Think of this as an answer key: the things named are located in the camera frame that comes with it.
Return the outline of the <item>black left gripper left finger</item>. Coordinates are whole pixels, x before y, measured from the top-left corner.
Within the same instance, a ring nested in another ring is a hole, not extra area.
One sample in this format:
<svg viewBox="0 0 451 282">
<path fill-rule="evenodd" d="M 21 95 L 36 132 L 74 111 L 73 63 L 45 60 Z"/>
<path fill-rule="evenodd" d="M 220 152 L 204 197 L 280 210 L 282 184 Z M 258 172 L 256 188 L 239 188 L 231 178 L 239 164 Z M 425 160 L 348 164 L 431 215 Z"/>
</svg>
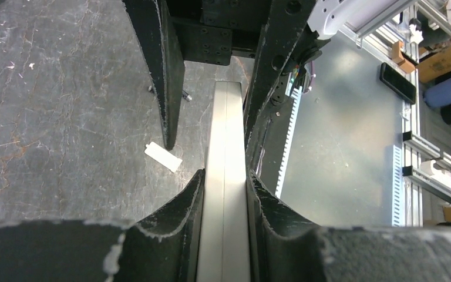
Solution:
<svg viewBox="0 0 451 282">
<path fill-rule="evenodd" d="M 194 281 L 205 175 L 137 222 L 0 223 L 0 281 Z"/>
</svg>

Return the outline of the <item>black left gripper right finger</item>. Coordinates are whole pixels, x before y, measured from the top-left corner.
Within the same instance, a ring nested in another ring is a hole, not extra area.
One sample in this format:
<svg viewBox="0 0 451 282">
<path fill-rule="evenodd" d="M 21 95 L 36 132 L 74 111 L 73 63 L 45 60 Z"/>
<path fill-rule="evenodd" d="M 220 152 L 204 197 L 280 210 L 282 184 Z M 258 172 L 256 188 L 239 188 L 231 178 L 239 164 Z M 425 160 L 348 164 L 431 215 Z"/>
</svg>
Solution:
<svg viewBox="0 0 451 282">
<path fill-rule="evenodd" d="M 451 281 L 451 227 L 323 227 L 247 173 L 252 281 Z"/>
</svg>

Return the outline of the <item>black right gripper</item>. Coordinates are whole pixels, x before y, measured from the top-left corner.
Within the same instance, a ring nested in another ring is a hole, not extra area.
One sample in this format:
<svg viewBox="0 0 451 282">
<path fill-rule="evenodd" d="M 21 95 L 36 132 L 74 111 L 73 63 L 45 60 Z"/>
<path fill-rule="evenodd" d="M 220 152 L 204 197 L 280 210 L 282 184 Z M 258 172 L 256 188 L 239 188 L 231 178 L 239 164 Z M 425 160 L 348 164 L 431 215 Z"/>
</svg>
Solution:
<svg viewBox="0 0 451 282">
<path fill-rule="evenodd" d="M 164 147 L 174 148 L 184 61 L 228 66 L 255 59 L 244 104 L 245 159 L 256 167 L 261 112 L 315 1 L 124 1 L 156 94 Z"/>
</svg>

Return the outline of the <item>white remote control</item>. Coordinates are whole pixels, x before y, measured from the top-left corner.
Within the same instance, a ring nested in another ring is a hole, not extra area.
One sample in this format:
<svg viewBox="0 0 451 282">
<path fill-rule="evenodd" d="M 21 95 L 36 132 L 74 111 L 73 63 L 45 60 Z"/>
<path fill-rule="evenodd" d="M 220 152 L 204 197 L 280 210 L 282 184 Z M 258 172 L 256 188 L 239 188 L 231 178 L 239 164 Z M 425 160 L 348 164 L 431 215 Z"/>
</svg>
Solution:
<svg viewBox="0 0 451 282">
<path fill-rule="evenodd" d="M 250 281 L 241 83 L 215 84 L 197 281 Z"/>
</svg>

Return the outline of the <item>black AAA battery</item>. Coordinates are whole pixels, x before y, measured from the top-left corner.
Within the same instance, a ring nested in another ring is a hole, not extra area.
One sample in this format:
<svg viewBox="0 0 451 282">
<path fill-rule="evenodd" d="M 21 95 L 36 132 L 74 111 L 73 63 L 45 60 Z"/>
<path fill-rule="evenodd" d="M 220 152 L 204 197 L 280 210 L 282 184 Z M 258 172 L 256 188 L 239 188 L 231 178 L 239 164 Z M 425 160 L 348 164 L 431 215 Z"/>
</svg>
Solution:
<svg viewBox="0 0 451 282">
<path fill-rule="evenodd" d="M 191 95 L 188 92 L 186 92 L 185 90 L 182 91 L 182 97 L 183 97 L 183 99 L 185 99 L 188 102 L 193 100 Z"/>
</svg>

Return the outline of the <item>white battery cover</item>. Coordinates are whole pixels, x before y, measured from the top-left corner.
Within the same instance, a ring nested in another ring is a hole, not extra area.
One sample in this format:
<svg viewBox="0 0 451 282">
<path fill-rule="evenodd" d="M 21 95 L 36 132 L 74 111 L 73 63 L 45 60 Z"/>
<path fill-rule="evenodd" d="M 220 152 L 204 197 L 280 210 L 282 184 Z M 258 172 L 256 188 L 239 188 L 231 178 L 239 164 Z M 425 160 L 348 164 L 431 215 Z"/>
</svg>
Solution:
<svg viewBox="0 0 451 282">
<path fill-rule="evenodd" d="M 172 173 L 178 170 L 183 161 L 154 142 L 146 145 L 144 153 L 169 169 Z"/>
</svg>

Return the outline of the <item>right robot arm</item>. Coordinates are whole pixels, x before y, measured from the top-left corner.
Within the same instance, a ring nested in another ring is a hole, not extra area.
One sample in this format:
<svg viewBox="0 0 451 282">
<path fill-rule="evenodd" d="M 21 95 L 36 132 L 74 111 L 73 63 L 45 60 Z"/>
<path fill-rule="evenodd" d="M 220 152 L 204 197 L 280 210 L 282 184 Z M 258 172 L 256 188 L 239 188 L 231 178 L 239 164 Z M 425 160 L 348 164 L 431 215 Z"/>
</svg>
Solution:
<svg viewBox="0 0 451 282">
<path fill-rule="evenodd" d="M 244 103 L 247 160 L 256 165 L 268 103 L 295 68 L 321 56 L 345 24 L 359 37 L 379 28 L 411 1 L 125 1 L 159 105 L 164 147 L 174 148 L 187 61 L 227 66 L 252 58 Z"/>
</svg>

